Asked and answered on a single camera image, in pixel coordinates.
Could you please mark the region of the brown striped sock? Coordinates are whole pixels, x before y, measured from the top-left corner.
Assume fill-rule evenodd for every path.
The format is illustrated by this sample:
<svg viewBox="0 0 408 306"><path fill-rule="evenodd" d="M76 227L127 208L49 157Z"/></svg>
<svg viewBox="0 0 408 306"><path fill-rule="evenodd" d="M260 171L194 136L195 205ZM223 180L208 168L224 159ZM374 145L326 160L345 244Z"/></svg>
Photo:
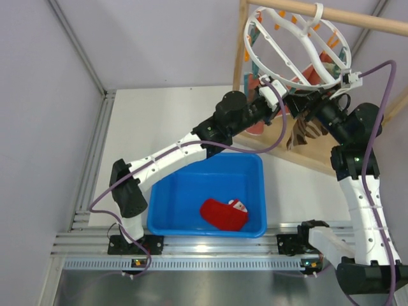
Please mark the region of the brown striped sock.
<svg viewBox="0 0 408 306"><path fill-rule="evenodd" d="M313 118L305 123L305 136L311 139L319 138L328 134L327 129L317 118Z"/></svg>
<svg viewBox="0 0 408 306"><path fill-rule="evenodd" d="M291 130L290 137L286 142L286 149L290 151L297 146L306 145L306 136L307 123L303 117L299 117L296 119L296 122Z"/></svg>

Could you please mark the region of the salmon pink cloth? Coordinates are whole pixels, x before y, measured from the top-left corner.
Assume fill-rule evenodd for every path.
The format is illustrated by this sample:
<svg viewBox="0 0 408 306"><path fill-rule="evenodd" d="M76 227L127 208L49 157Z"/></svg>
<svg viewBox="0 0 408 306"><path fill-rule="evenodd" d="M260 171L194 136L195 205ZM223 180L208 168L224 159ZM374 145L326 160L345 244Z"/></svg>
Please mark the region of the salmon pink cloth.
<svg viewBox="0 0 408 306"><path fill-rule="evenodd" d="M322 63L326 65L326 69L329 69L330 64L334 63L330 56L325 52L321 52L319 57ZM302 72L302 74L312 85L320 85L323 83L311 64ZM254 75L253 73L244 74L244 93L249 103L258 96L258 93L256 92L256 87L259 85L258 77L259 75ZM246 131L251 135L261 135L264 131L264 124L262 122L259 122L246 129Z"/></svg>

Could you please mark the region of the white round clip hanger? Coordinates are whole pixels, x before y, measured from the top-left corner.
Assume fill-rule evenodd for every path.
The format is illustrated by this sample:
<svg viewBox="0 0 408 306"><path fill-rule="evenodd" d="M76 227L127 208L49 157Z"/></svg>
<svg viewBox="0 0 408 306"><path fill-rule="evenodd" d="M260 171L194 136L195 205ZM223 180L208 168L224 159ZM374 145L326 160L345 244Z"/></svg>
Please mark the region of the white round clip hanger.
<svg viewBox="0 0 408 306"><path fill-rule="evenodd" d="M324 6L315 13L297 13L259 7L244 28L244 60L252 71L246 78L278 80L288 89L312 91L340 83L350 69L352 57L344 35L323 19Z"/></svg>

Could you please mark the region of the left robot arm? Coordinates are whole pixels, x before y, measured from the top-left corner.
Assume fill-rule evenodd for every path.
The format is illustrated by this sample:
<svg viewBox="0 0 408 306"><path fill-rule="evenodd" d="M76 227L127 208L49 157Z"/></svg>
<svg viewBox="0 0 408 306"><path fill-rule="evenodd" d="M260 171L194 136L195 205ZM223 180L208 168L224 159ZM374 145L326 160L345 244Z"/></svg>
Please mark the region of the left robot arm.
<svg viewBox="0 0 408 306"><path fill-rule="evenodd" d="M137 253L144 245L141 216L147 209L145 189L185 166L230 149L234 136L259 122L270 124L284 109L283 99L288 95L285 87L268 85L258 92L259 96L249 103L244 93L230 91L216 104L212 116L178 142L144 159L114 162L108 191L119 208L122 246L128 252Z"/></svg>

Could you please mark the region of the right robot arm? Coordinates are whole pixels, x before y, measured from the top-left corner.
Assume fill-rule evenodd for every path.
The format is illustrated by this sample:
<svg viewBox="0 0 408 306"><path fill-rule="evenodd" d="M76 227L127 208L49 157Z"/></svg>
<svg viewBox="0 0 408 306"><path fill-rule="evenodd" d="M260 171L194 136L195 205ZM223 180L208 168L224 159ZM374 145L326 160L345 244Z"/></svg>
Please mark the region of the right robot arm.
<svg viewBox="0 0 408 306"><path fill-rule="evenodd" d="M284 98L294 118L316 119L338 142L331 150L331 167L347 200L354 247L342 241L324 221L298 226L303 252L319 251L335 268L347 295L389 294L407 285L407 265L401 262L386 226L379 194L379 166L372 141L378 106L362 103L352 112L327 92L304 92Z"/></svg>

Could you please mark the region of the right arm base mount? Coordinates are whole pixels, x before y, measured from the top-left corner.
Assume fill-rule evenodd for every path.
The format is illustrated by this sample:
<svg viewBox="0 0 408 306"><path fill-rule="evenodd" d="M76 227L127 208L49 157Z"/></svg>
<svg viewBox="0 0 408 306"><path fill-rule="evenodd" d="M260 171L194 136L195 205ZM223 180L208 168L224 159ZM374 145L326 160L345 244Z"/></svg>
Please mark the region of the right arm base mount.
<svg viewBox="0 0 408 306"><path fill-rule="evenodd" d="M277 247L280 255L295 256L300 254L317 254L318 251L313 248L306 239L297 234L278 234Z"/></svg>

